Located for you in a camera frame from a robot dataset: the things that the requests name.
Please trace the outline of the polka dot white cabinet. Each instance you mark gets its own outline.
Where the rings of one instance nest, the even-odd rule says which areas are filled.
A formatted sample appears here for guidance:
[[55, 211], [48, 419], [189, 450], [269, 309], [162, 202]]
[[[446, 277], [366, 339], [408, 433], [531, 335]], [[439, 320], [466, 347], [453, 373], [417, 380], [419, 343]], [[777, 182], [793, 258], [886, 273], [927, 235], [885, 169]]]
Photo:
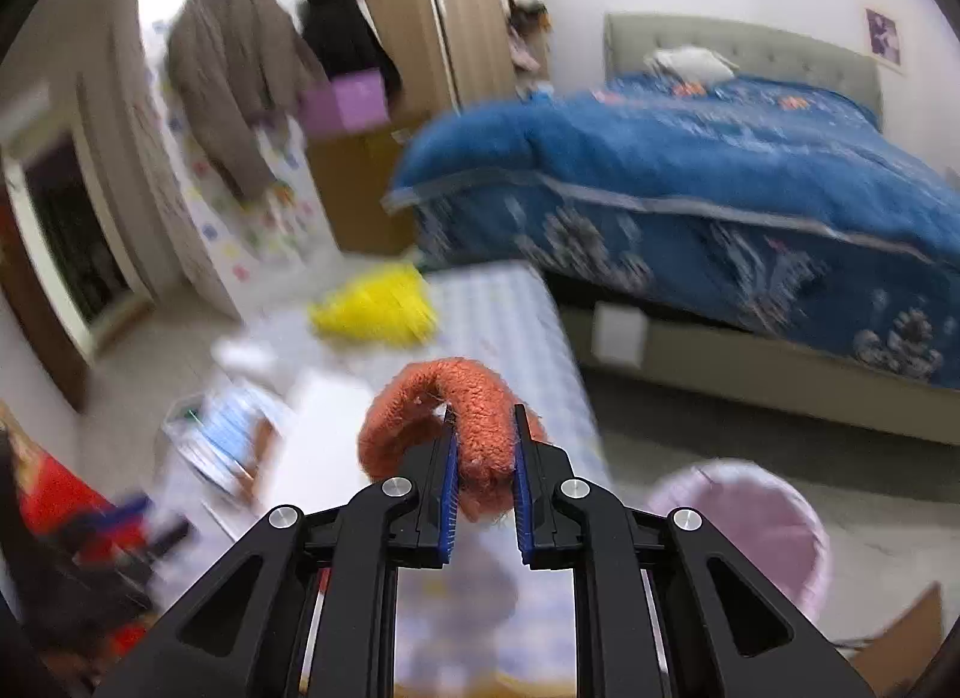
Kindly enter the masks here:
[[259, 316], [334, 282], [343, 257], [317, 194], [297, 124], [288, 139], [256, 132], [278, 184], [254, 204], [238, 202], [185, 122], [166, 75], [166, 28], [145, 30], [143, 61], [127, 92], [149, 191], [182, 272], [202, 298], [231, 316]]

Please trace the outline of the blue floral bed blanket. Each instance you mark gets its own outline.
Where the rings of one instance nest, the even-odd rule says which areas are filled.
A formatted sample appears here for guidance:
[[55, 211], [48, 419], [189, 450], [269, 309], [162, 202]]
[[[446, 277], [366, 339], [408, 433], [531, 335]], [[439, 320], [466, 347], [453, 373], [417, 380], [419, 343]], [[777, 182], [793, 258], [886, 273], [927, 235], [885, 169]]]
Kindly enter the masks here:
[[786, 301], [778, 337], [958, 383], [958, 194], [827, 88], [626, 76], [490, 101], [410, 140], [384, 197], [431, 259], [523, 257], [706, 321], [754, 327], [733, 236]]

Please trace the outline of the purple storage box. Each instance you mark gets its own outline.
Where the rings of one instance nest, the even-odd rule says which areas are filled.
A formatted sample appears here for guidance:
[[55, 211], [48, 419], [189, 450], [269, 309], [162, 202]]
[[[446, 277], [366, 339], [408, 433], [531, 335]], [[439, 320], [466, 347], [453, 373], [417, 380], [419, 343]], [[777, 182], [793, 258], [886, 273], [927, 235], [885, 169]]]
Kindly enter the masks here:
[[301, 97], [298, 122], [306, 137], [337, 137], [389, 121], [381, 72], [353, 72], [314, 85]]

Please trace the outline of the brown drawer cabinet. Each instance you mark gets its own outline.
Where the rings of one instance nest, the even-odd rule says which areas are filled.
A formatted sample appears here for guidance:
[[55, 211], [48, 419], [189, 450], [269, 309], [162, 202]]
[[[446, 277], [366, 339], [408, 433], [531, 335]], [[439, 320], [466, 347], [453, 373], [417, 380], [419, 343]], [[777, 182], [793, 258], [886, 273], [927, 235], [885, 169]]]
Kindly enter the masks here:
[[398, 256], [415, 243], [412, 210], [389, 214], [382, 199], [407, 143], [428, 121], [428, 113], [410, 113], [370, 131], [309, 140], [309, 170], [342, 253]]

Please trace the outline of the cardboard sheet on floor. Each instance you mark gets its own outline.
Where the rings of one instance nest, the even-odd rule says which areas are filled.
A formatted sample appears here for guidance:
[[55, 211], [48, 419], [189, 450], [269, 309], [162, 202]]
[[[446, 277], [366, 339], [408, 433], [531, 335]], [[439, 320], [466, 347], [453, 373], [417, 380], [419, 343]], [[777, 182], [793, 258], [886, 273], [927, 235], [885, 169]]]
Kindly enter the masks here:
[[911, 687], [944, 639], [942, 588], [934, 583], [895, 622], [850, 656], [875, 696], [900, 696]]

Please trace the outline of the grey upholstered bed frame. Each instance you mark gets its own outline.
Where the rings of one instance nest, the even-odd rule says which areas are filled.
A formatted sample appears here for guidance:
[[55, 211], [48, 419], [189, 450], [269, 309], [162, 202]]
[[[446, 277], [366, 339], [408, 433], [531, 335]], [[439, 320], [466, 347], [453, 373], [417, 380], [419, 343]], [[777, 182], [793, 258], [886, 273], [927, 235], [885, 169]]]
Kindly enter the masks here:
[[[729, 56], [743, 69], [776, 80], [810, 80], [838, 90], [872, 111], [882, 110], [875, 64], [851, 49], [733, 20], [665, 14], [608, 14], [604, 17], [605, 75], [636, 71], [647, 51], [696, 44]], [[596, 331], [589, 306], [573, 299], [583, 287], [556, 292], [574, 355], [589, 368], [608, 368], [630, 378], [706, 394], [785, 414], [926, 439], [958, 441], [958, 394], [918, 379], [835, 360], [778, 337], [786, 301], [771, 292], [771, 269], [754, 259], [733, 236], [721, 253], [732, 253], [745, 267], [745, 296], [760, 311], [754, 327], [713, 326], [661, 305], [633, 305], [614, 293], [601, 303], [623, 308], [646, 327], [638, 355], [607, 360], [592, 350]]]

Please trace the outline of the white tissue pack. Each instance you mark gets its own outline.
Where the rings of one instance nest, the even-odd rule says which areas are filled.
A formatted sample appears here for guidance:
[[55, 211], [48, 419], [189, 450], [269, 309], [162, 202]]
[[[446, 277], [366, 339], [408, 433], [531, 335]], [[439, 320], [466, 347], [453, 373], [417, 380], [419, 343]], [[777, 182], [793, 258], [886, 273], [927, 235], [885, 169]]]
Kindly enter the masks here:
[[222, 337], [213, 342], [210, 355], [228, 376], [270, 378], [277, 368], [274, 352], [244, 337]]

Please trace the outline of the small purple wall picture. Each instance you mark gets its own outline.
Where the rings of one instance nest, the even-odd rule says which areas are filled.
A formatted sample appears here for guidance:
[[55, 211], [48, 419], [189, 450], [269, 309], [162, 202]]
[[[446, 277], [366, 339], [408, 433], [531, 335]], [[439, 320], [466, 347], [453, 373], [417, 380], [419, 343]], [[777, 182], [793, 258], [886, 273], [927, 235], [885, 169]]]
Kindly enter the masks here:
[[892, 71], [903, 71], [903, 46], [896, 21], [870, 7], [864, 9], [864, 14], [871, 56]]

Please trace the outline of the white pillow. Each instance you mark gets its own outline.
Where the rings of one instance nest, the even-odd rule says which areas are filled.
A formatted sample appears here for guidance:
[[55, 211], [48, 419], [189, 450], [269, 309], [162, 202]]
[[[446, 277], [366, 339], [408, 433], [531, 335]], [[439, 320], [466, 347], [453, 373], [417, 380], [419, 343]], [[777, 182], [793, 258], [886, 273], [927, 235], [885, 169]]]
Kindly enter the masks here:
[[693, 44], [651, 51], [644, 56], [644, 67], [661, 76], [704, 85], [727, 82], [739, 72], [739, 66], [721, 54]]

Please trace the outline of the black coat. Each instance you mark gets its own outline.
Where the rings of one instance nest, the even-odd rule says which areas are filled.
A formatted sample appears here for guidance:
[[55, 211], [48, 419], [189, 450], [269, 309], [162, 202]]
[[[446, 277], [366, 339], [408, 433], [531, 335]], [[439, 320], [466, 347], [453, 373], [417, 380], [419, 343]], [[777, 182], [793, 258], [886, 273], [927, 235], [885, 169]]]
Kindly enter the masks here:
[[329, 79], [377, 71], [389, 100], [404, 84], [359, 0], [304, 0], [301, 36]]

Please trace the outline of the orange fuzzy sock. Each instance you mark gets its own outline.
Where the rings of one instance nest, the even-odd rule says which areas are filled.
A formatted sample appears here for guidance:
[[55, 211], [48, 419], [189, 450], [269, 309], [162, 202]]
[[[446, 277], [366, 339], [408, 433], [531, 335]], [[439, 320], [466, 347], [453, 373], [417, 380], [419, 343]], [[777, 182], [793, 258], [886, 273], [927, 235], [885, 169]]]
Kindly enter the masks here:
[[454, 428], [459, 508], [470, 521], [521, 505], [532, 526], [544, 517], [544, 498], [514, 496], [517, 420], [524, 407], [505, 380], [468, 358], [439, 358], [405, 366], [370, 405], [358, 435], [359, 464], [374, 480], [400, 472], [409, 451]]

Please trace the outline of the brown quilted jacket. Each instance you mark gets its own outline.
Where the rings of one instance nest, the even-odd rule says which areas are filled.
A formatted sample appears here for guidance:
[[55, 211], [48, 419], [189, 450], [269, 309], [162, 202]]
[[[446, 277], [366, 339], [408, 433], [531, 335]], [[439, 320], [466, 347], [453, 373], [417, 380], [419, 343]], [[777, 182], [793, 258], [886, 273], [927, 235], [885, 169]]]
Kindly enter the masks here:
[[277, 182], [256, 132], [290, 137], [324, 67], [278, 0], [187, 0], [167, 37], [166, 72], [190, 132], [241, 202]]

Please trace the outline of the pink lined trash bin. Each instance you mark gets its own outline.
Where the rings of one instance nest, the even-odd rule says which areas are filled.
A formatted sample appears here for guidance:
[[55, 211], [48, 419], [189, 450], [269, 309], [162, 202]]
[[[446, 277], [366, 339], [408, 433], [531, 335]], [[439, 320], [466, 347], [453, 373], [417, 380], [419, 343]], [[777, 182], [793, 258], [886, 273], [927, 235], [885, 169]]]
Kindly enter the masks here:
[[713, 459], [659, 480], [644, 509], [667, 516], [679, 508], [703, 514], [811, 622], [827, 602], [830, 537], [800, 491], [755, 462]]

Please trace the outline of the wooden wardrobe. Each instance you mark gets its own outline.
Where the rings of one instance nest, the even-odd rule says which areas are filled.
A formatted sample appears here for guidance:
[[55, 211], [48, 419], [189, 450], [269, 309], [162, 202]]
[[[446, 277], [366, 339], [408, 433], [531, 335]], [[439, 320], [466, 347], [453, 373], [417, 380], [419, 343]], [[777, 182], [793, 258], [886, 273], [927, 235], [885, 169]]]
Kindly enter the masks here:
[[544, 0], [363, 1], [402, 80], [394, 110], [438, 115], [550, 80]]

